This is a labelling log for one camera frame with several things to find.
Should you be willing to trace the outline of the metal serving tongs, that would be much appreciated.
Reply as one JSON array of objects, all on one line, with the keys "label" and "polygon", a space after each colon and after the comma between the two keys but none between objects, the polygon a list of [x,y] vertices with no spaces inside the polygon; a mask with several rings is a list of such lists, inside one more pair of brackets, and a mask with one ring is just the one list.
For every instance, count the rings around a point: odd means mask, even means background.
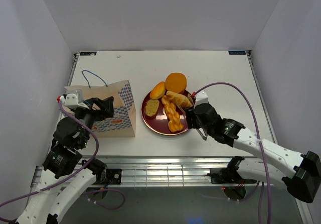
[{"label": "metal serving tongs", "polygon": [[[188,93],[188,95],[187,95],[186,97],[192,102],[193,107],[194,107],[194,101],[192,100],[192,96]],[[184,114],[184,117],[185,117],[185,119],[186,119],[185,109],[184,109],[184,108],[180,108],[180,107],[179,107],[179,109],[182,111],[182,113]],[[201,129],[195,129],[195,130],[199,133],[199,135],[202,137],[203,140],[206,140],[206,139],[207,139],[208,134],[206,133],[206,131],[205,131],[203,128],[201,128]]]}]

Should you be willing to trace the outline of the orange twisted bread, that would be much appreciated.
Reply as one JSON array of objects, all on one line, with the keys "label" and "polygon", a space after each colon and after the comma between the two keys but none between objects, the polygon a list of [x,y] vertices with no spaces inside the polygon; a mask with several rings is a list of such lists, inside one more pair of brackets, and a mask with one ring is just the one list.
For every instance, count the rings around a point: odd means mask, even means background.
[{"label": "orange twisted bread", "polygon": [[172,103],[166,95],[161,98],[162,104],[164,105],[166,116],[169,119],[168,128],[172,133],[179,132],[184,128],[180,120],[180,115],[176,111],[176,105]]}]

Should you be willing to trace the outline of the tan croissant bread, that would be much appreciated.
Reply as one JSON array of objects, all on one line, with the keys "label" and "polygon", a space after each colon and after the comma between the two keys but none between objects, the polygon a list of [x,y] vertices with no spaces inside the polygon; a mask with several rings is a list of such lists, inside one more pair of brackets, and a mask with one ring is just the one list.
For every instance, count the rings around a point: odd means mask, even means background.
[{"label": "tan croissant bread", "polygon": [[166,96],[171,102],[173,102],[176,106],[180,108],[193,107],[192,102],[183,94],[175,93],[168,90],[166,92]]}]

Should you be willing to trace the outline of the paper bag with blue checks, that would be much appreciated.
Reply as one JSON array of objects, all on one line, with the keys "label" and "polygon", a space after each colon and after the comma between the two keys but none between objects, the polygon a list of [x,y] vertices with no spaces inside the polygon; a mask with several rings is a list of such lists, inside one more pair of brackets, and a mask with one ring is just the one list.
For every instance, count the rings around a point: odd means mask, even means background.
[{"label": "paper bag with blue checks", "polygon": [[99,138],[134,137],[136,130],[136,108],[130,82],[122,80],[115,83],[106,82],[97,74],[83,70],[82,75],[87,85],[66,86],[66,90],[81,90],[84,100],[93,110],[101,108],[91,101],[92,98],[104,100],[113,97],[114,114],[111,118],[96,121],[92,131]]}]

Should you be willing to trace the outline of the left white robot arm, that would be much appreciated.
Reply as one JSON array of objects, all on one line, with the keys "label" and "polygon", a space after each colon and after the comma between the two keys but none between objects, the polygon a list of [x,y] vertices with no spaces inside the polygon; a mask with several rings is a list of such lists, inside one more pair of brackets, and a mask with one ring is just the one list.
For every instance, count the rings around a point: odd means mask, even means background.
[{"label": "left white robot arm", "polygon": [[83,100],[69,93],[57,101],[66,117],[56,126],[35,191],[27,195],[25,210],[12,223],[60,223],[90,185],[106,179],[106,164],[94,155],[83,160],[79,150],[91,137],[97,139],[92,131],[95,122],[113,117],[114,98]]}]

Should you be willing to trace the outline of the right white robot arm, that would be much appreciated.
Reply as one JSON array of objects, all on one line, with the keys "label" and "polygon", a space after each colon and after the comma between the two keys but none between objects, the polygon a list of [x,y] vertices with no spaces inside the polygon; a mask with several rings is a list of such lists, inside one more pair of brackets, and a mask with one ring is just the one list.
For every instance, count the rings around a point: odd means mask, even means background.
[{"label": "right white robot arm", "polygon": [[208,175],[214,183],[236,184],[243,180],[261,181],[285,188],[296,199],[312,203],[320,187],[319,155],[286,149],[267,139],[259,139],[242,123],[223,119],[209,103],[184,109],[189,129],[202,138],[212,137],[221,144],[245,151],[257,158],[253,161],[233,157],[225,168]]}]

